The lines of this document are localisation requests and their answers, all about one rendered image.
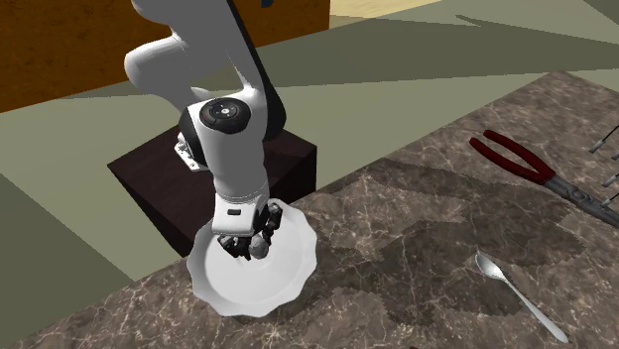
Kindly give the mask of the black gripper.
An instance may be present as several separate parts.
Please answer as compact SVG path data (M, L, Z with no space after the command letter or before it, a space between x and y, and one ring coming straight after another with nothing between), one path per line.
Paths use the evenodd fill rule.
M258 234L271 243L274 232L280 228L283 209L277 203L265 204L263 208L255 211L253 219L254 235ZM250 237L232 237L220 235L217 238L219 245L233 258L244 257L251 260L249 246Z

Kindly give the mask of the small grey ball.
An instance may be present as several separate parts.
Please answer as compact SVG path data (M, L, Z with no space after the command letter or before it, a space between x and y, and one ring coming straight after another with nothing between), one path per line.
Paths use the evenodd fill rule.
M269 253L270 244L261 236L254 235L248 247L248 252L251 257L261 260Z

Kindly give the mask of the white scalloped plate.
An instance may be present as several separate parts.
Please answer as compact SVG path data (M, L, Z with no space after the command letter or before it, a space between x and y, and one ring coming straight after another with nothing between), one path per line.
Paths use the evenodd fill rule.
M284 201L268 255L233 258L217 242L211 222L201 227L186 259L192 291L221 316L263 317L295 300L316 269L317 236L305 215Z

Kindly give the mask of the dark robot stand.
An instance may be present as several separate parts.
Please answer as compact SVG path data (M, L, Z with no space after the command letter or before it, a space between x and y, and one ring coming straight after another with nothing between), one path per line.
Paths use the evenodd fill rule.
M213 216L208 172L191 172L174 150L173 127L108 165L169 245L190 253L195 234ZM264 144L271 195L292 203L316 190L317 146L284 130Z

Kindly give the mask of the silver spoon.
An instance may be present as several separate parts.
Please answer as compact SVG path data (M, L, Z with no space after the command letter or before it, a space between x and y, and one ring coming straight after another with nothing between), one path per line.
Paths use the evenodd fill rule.
M565 332L563 332L552 320L550 320L545 314L543 314L530 300L528 300L503 274L502 270L488 257L481 253L475 255L475 263L480 272L486 277L498 280L505 283L515 295L523 302L523 304L529 309L532 315L553 335L555 339L562 343L568 343L569 339Z

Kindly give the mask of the brown wooden cabinet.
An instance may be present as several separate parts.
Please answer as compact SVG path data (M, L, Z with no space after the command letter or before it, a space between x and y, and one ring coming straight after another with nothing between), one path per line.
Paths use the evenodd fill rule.
M257 47L324 31L330 0L233 0ZM130 0L0 0L0 113L125 80L125 55L170 34Z

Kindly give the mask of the dark pronged tool grey tips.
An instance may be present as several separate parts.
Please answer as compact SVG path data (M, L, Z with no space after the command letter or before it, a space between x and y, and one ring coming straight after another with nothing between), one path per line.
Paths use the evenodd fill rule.
M604 136L602 139L598 140L589 150L588 153L590 154L594 154L596 153L607 141L607 139L615 132L619 129L619 124L617 126L615 126L606 136ZM613 161L618 161L619 160L619 151L617 151L612 157L611 160ZM608 187L609 185L611 185L613 182L615 182L617 179L619 179L619 174L614 174L612 177L610 177L609 179L607 179L602 186L603 187ZM601 202L601 206L602 207L606 207L608 206L617 196L619 196L619 193L611 196L610 198L605 199L604 201Z

